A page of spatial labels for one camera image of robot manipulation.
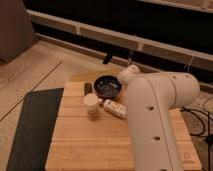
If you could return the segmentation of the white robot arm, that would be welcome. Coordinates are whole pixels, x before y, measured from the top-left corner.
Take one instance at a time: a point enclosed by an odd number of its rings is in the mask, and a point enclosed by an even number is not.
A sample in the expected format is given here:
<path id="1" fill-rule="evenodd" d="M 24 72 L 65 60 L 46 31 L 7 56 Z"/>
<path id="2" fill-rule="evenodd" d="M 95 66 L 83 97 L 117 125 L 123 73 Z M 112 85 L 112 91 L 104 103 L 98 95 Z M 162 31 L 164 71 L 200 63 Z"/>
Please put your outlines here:
<path id="1" fill-rule="evenodd" d="M 184 171 L 169 111 L 197 98 L 198 80 L 185 72 L 141 73 L 130 65 L 118 81 L 126 88 L 135 171 Z"/>

